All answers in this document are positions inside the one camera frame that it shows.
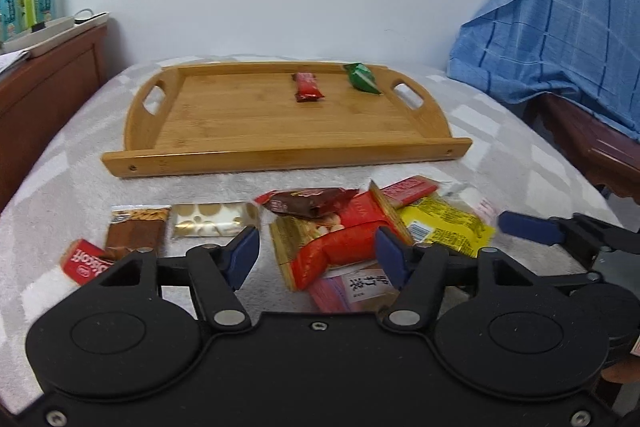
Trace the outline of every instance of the bamboo tray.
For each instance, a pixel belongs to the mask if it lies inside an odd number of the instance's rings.
[[[341,64],[260,62],[165,68],[135,95],[124,150],[102,161],[120,178],[460,158],[469,138],[452,138],[440,107],[420,84],[369,67],[382,95],[354,89]],[[324,100],[296,102],[291,74],[312,72]],[[413,110],[394,88],[421,99]],[[158,86],[155,114],[144,102]]]

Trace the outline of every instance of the blue fabric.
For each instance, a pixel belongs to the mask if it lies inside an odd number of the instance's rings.
[[[555,93],[640,142],[640,0],[490,0],[448,74],[508,104]]]

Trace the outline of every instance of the green candy wrapper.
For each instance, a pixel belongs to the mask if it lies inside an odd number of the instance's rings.
[[[373,73],[371,73],[371,70],[361,62],[345,64],[344,69],[349,74],[351,86],[357,90],[374,93],[376,95],[382,93],[376,86],[376,78],[373,76]]]

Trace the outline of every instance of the white label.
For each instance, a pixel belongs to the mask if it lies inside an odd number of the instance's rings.
[[[631,354],[635,355],[636,357],[640,357],[640,337],[638,337],[638,340],[636,341],[636,345],[631,350]]]
[[[342,276],[342,284],[350,303],[371,299],[393,290],[384,271],[380,269],[351,272]]]
[[[425,225],[424,223],[421,223],[420,221],[412,221],[411,223],[409,223],[409,226],[407,226],[406,229],[409,231],[409,233],[411,234],[411,237],[414,239],[416,243],[423,242],[425,238],[431,232],[433,232],[433,229],[431,227],[428,227],[427,225]]]

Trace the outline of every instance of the checkered tablecloth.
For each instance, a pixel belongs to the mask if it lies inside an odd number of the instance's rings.
[[[10,409],[22,409],[40,393],[24,355],[29,326],[75,288],[58,260],[78,237],[104,244],[112,205],[248,200],[272,189],[362,187],[372,178],[384,186],[423,174],[470,182],[501,210],[545,217],[581,212],[618,223],[596,189],[523,122],[475,88],[422,65],[388,64],[431,92],[454,136],[473,139],[461,160],[124,180],[104,168],[101,153],[122,148],[125,114],[134,93],[161,66],[256,59],[183,57],[130,67],[106,83],[51,142],[0,216],[0,396]],[[166,254],[182,255],[201,242],[167,239]],[[559,248],[500,234],[494,246],[540,275],[580,271]],[[190,308],[184,289],[164,289],[163,296]],[[262,310],[316,310],[306,293],[286,290],[265,226],[260,256],[238,296],[253,320]]]

